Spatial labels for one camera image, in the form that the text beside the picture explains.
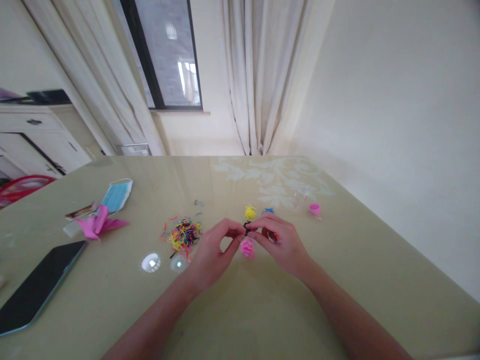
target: small pink container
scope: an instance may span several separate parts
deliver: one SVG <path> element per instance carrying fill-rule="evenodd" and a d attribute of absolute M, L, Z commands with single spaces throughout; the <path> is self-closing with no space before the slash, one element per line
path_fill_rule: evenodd
<path fill-rule="evenodd" d="M 322 208 L 320 207 L 320 204 L 317 203 L 311 203 L 309 206 L 310 212 L 317 218 L 322 220 L 320 217 L 320 213 L 322 212 Z"/>

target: white wall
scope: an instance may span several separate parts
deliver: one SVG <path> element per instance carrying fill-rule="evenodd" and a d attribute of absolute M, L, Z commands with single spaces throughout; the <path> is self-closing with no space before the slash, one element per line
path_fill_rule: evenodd
<path fill-rule="evenodd" d="M 480 2 L 336 0 L 290 148 L 480 301 Z"/>
<path fill-rule="evenodd" d="M 0 10 L 0 88 L 25 95 L 28 91 L 61 89 L 44 55 L 32 46 L 10 6 Z"/>
<path fill-rule="evenodd" d="M 215 0 L 190 0 L 203 110 L 210 114 L 159 112 L 153 119 L 170 155 L 243 155 L 228 108 Z"/>

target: hand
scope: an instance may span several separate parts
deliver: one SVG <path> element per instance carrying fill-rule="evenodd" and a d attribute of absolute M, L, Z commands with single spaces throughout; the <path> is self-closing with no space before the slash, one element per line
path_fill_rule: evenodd
<path fill-rule="evenodd" d="M 193 260 L 185 271 L 200 293 L 222 277 L 245 238 L 245 233 L 241 223 L 224 218 L 203 234 Z M 232 241 L 225 252 L 222 252 L 220 242 L 224 237 L 232 238 Z"/>
<path fill-rule="evenodd" d="M 287 273 L 300 278 L 312 264 L 313 260 L 292 223 L 266 212 L 246 227 L 252 230 L 248 236 L 264 247 Z"/>

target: glass tabletop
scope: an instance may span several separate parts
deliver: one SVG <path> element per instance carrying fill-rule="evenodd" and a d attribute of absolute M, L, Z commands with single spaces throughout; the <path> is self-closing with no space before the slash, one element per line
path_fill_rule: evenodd
<path fill-rule="evenodd" d="M 0 337 L 2 359 L 98 359 L 189 263 L 159 239 L 187 216 L 209 229 L 245 206 L 295 224 L 306 249 L 415 358 L 479 351 L 480 304 L 304 157 L 104 157 L 0 211 L 0 306 L 51 248 L 83 240 L 65 215 L 133 180 L 113 218 L 39 318 Z M 321 219 L 309 211 L 321 205 Z M 229 240 L 224 239 L 225 249 Z M 308 289 L 263 248 L 235 255 L 176 325 L 165 359 L 346 359 Z"/>

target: smartphone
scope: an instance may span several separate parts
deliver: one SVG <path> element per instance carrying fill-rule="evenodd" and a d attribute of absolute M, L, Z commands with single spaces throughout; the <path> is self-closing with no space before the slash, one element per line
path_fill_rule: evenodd
<path fill-rule="evenodd" d="M 30 325 L 42 312 L 87 241 L 54 247 L 0 309 L 0 337 Z"/>

